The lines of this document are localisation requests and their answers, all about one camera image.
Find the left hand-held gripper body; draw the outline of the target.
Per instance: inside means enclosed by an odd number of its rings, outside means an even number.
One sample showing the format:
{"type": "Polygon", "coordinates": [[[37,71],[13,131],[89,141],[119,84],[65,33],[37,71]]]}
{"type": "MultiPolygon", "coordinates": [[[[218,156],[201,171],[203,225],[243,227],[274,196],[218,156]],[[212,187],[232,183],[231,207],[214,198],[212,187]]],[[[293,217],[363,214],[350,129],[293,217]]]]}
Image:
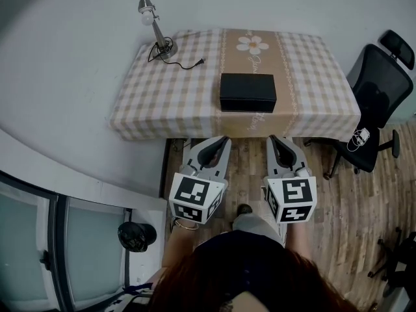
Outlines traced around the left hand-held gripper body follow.
{"type": "Polygon", "coordinates": [[[222,202],[227,189],[227,180],[213,179],[184,166],[175,173],[169,194],[169,203],[174,217],[205,224],[222,202]]]}

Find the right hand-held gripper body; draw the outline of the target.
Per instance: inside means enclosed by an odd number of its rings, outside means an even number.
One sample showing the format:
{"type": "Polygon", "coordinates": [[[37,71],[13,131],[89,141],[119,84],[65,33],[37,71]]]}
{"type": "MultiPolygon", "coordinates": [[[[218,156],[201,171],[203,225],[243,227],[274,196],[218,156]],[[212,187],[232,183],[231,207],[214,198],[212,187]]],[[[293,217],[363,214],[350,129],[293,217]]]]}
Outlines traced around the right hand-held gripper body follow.
{"type": "Polygon", "coordinates": [[[266,176],[265,200],[276,223],[308,222],[317,206],[316,177],[303,167],[282,177],[266,176]]]}

